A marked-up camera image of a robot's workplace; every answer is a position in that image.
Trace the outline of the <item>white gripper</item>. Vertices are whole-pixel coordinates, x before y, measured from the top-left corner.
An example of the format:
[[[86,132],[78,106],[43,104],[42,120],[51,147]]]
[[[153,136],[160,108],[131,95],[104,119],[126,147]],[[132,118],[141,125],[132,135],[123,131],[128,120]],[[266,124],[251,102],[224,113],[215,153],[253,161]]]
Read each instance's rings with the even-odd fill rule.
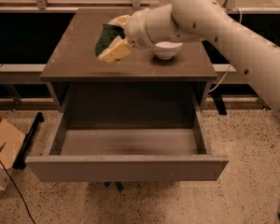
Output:
[[[132,46],[137,49],[148,49],[153,46],[153,42],[147,33],[148,9],[142,9],[130,15],[118,16],[108,23],[110,25],[124,28],[125,38],[119,35],[110,45],[98,55],[98,59],[113,63],[128,56],[132,52]]]

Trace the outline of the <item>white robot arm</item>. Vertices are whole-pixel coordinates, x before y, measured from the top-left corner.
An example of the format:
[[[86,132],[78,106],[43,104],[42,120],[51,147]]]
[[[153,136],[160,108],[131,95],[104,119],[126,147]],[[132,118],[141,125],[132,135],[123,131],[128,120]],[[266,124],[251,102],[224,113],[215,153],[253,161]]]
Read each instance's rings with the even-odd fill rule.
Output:
[[[229,17],[216,0],[173,0],[170,5],[143,9],[111,20],[124,37],[102,31],[107,40],[95,51],[112,63],[159,42],[210,42],[280,118],[280,48]]]

